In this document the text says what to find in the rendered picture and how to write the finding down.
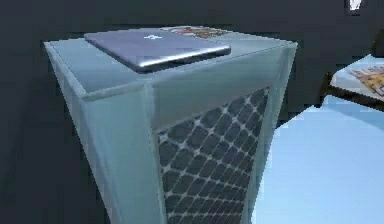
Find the pale blue bed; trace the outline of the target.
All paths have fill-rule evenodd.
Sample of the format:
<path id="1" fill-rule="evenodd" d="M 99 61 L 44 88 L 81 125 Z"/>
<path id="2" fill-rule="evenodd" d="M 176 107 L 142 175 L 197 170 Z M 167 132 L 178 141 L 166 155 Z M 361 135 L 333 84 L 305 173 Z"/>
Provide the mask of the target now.
<path id="1" fill-rule="evenodd" d="M 280 126 L 252 224 L 384 224 L 384 112 L 328 96 Z"/>

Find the pale blue lattice-front cabinet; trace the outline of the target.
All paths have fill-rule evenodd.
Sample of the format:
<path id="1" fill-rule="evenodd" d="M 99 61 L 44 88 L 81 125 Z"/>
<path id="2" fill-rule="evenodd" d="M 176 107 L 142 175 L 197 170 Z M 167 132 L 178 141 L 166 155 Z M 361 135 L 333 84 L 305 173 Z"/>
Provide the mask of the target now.
<path id="1" fill-rule="evenodd" d="M 251 224 L 297 46 L 138 73 L 84 37 L 45 48 L 111 224 Z"/>

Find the grey closed laptop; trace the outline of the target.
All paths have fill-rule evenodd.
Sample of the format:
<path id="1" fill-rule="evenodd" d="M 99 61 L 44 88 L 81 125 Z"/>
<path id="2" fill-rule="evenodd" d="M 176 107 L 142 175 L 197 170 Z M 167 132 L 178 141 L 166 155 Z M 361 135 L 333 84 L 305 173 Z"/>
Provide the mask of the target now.
<path id="1" fill-rule="evenodd" d="M 84 39 L 138 73 L 159 71 L 231 53 L 228 44 L 160 28 L 86 33 Z"/>

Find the colourful printed book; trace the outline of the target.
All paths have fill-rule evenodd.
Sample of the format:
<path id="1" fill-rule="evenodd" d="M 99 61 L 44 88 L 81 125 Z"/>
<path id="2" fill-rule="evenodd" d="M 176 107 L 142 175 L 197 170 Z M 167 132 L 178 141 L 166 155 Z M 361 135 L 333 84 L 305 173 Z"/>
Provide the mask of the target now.
<path id="1" fill-rule="evenodd" d="M 334 73 L 330 84 L 384 102 L 384 58 L 367 55 Z"/>
<path id="2" fill-rule="evenodd" d="M 203 26 L 175 26 L 175 27 L 163 27 L 164 31 L 177 33 L 186 36 L 199 37 L 203 39 L 213 38 L 228 34 L 228 31 L 203 27 Z"/>

